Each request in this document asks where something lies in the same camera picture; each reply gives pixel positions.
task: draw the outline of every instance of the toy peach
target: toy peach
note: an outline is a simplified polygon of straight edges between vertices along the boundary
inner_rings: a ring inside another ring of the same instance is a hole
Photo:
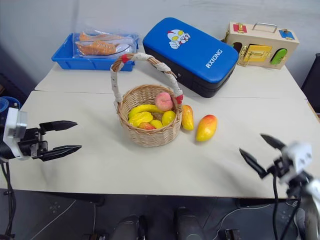
[[[167,92],[159,93],[155,97],[155,105],[161,111],[169,111],[173,108],[174,103],[171,100],[171,96]]]

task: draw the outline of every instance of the red and yellow mango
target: red and yellow mango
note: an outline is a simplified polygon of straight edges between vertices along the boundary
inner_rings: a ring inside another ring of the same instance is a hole
[[[192,131],[194,129],[194,113],[189,105],[182,106],[181,124],[185,130]]]
[[[212,138],[217,130],[218,119],[214,115],[204,116],[198,125],[195,139],[198,142],[204,142]]]
[[[151,129],[156,129],[154,126],[152,126],[150,123],[148,122],[142,122],[139,124],[138,128],[140,129],[146,129],[146,130],[151,130]]]

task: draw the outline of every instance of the blue case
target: blue case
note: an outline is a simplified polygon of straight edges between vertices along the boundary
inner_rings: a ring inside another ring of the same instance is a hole
[[[155,25],[143,46],[171,68],[178,82],[205,98],[222,87],[238,60],[233,47],[172,17]]]
[[[71,33],[59,49],[53,54],[51,60],[57,62],[62,69],[78,69],[78,70],[110,70],[115,59],[106,58],[74,58],[73,34]],[[134,61],[128,61],[124,64],[121,71],[132,71]]]

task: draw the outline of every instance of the orange toy food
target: orange toy food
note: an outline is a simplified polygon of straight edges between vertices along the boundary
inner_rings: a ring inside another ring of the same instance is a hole
[[[150,123],[148,122],[142,122],[139,124],[140,129],[146,129],[146,130],[151,130],[151,129],[156,129],[154,126],[152,126]]]
[[[116,53],[116,46],[112,43],[96,40],[90,45],[75,43],[83,55],[110,55]]]
[[[204,142],[212,138],[218,125],[218,119],[214,115],[204,116],[198,125],[195,139],[198,142]]]
[[[99,35],[87,35],[84,32],[81,32],[79,35],[80,41],[95,41],[95,40],[111,41],[111,40],[118,40],[123,38],[124,38],[123,36],[106,34],[106,33],[102,33]]]
[[[194,113],[189,105],[182,106],[181,124],[185,130],[192,131],[194,129]]]

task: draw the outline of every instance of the basket handle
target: basket handle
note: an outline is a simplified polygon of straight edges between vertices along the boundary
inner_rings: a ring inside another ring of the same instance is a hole
[[[119,92],[118,88],[118,76],[117,72],[119,72],[126,62],[128,61],[147,61],[151,63],[156,69],[163,72],[167,78],[170,80],[171,87],[174,92],[175,99],[178,104],[182,104],[182,100],[184,98],[182,90],[178,86],[177,76],[171,71],[170,67],[168,67],[165,63],[160,62],[159,60],[155,59],[152,55],[148,55],[142,52],[137,53],[127,53],[120,56],[115,62],[112,64],[110,71],[111,71],[111,85],[112,90],[115,96],[115,101],[121,103],[123,100],[122,95]]]

